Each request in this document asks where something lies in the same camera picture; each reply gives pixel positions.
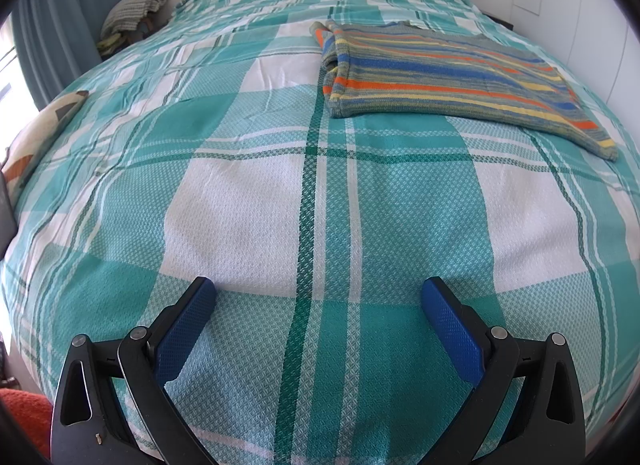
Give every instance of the blue gripper pad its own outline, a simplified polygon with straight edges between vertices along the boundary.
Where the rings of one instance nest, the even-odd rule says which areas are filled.
[[[431,279],[422,285],[421,299],[422,311],[449,355],[458,376],[476,387],[484,375],[480,346]]]
[[[154,377],[159,385],[175,380],[216,306],[216,287],[204,279],[198,291],[162,338],[156,349]]]

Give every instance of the bed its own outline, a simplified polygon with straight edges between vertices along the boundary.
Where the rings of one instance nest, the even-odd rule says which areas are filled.
[[[532,50],[619,159],[455,116],[329,119],[308,31],[328,18]],[[166,389],[220,463],[416,463],[469,392],[419,307],[431,275],[488,325],[566,336],[588,435],[633,386],[636,146],[565,66],[469,0],[184,0],[77,90],[90,96],[24,190],[0,263],[20,353],[49,398],[75,334],[148,325],[197,275],[218,304]]]

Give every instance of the patterned cushion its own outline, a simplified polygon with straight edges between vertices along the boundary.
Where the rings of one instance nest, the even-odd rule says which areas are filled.
[[[42,157],[82,107],[88,95],[87,91],[77,91],[60,96],[21,130],[12,142],[7,160],[2,166],[12,207],[15,207],[22,189]]]

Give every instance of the striped sweater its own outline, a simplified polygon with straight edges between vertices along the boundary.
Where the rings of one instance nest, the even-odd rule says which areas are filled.
[[[528,50],[408,23],[316,22],[324,96],[334,118],[421,112],[494,120],[562,136],[615,161],[615,143],[558,70]]]

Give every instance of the green and white checkered blanket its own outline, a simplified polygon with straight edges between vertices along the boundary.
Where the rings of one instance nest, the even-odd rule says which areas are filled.
[[[532,50],[620,158],[453,116],[329,119],[308,32],[328,18]],[[78,89],[91,95],[22,194],[0,267],[50,398],[73,335],[122,337],[197,275],[220,298],[167,390],[221,463],[415,464],[469,392],[419,307],[431,275],[489,325],[563,333],[590,434],[631,386],[636,146],[564,66],[468,0],[186,0]]]

